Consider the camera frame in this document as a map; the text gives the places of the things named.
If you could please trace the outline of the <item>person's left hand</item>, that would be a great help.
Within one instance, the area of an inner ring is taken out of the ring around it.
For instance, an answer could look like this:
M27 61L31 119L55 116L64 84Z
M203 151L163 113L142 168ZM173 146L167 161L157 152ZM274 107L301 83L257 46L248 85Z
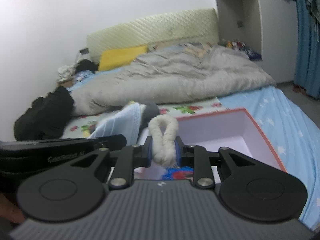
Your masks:
M21 224L25 221L22 210L12 204L2 193L0 195L0 213L1 217L16 224Z

